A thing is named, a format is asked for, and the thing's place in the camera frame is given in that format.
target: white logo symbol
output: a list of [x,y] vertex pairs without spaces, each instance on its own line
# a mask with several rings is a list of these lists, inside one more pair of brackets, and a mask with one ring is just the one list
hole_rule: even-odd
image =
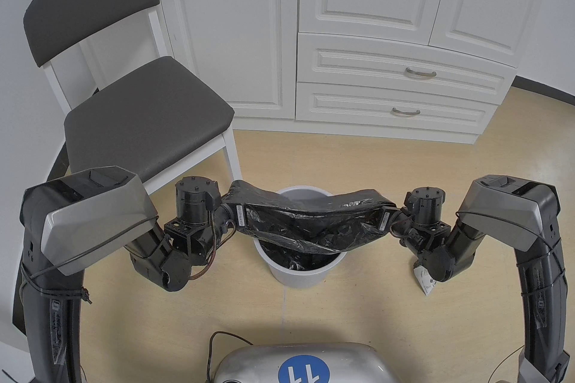
[[[293,367],[288,367],[287,371],[289,373],[289,383],[301,383],[301,379],[296,379],[296,376],[293,374]],[[319,375],[317,377],[312,375],[312,366],[310,364],[305,365],[305,372],[308,383],[316,383],[316,381],[320,379]]]

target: drawer handle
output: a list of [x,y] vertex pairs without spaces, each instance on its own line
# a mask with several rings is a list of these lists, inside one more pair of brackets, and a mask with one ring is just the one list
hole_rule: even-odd
[[437,72],[435,72],[435,71],[433,71],[433,72],[416,72],[416,71],[413,71],[412,69],[410,69],[409,67],[406,67],[405,71],[407,73],[409,73],[410,75],[413,75],[416,77],[433,78],[433,77],[437,76]]
[[413,115],[419,115],[419,114],[421,114],[421,110],[418,109],[418,110],[416,110],[415,112],[404,112],[403,110],[398,110],[397,108],[393,107],[393,108],[392,108],[392,113],[394,113],[394,114],[399,114],[399,115],[410,115],[410,116],[413,116]]

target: chair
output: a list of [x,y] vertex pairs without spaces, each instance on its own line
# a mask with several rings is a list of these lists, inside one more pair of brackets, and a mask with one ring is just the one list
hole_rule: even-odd
[[[220,149],[241,179],[231,122],[234,110],[168,56],[158,20],[160,0],[32,0],[24,30],[66,120],[70,170],[117,165],[140,176],[148,193]],[[147,10],[160,58],[111,83],[72,109],[51,59],[109,25]]]

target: white wall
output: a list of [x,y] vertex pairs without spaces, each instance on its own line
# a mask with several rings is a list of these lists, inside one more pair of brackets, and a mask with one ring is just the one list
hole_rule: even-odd
[[[64,141],[63,113],[32,59],[22,27],[30,1],[0,0],[0,367],[22,382],[32,377],[32,370],[22,351],[25,337],[11,323],[22,250],[19,207],[25,188],[46,180]],[[93,92],[79,47],[63,53],[55,69],[72,106]]]
[[575,3],[542,0],[517,75],[575,95]]

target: floor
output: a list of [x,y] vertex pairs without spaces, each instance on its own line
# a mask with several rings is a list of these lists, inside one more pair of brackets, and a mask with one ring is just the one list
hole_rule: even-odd
[[[401,204],[406,191],[447,192],[443,220],[455,221],[471,181],[508,174],[557,186],[568,277],[575,273],[575,107],[511,88],[475,145],[320,134],[236,131],[244,179],[277,190],[309,184],[332,193],[375,188]],[[223,155],[187,175],[229,186]],[[160,223],[175,214],[173,184],[152,195]],[[82,306],[82,364],[90,383],[204,383],[208,339],[221,329],[256,344],[351,341],[370,344],[404,383],[486,383],[523,343],[513,250],[485,238],[473,266],[426,297],[414,257],[388,236],[356,249],[326,280],[286,289],[238,234],[207,275],[167,293],[140,277],[119,250],[86,271],[93,305]],[[565,349],[575,353],[575,301],[568,303]],[[217,338],[214,362],[241,346]],[[517,357],[497,371],[515,381]],[[567,383],[575,382],[575,363]]]

